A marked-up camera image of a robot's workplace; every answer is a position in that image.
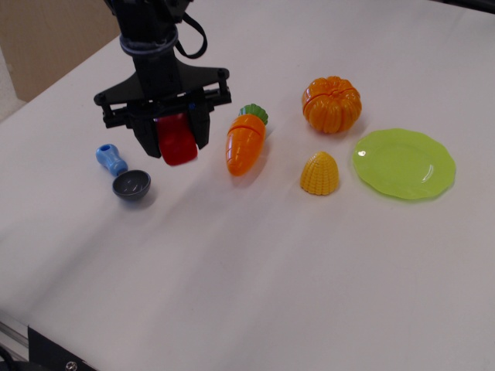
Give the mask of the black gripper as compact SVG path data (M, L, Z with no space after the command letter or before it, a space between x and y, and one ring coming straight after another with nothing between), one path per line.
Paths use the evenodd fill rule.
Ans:
M113 128L130 125L145 153L161 158L153 117L188 111L189 126L198 149L209 143L210 112L231 102L224 68L190 66L175 55L176 34L162 43L133 42L119 37L123 51L134 63L135 72L123 82L94 96L103 111L104 123Z

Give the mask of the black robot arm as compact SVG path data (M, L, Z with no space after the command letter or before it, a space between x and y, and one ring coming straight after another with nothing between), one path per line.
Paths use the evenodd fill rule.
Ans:
M135 65L125 81L96 94L107 128L133 130L145 152L168 165L197 157L208 144L210 112L231 102L224 68L189 66L177 24L199 34L203 28L186 13L188 1L109 1L117 18L121 48Z

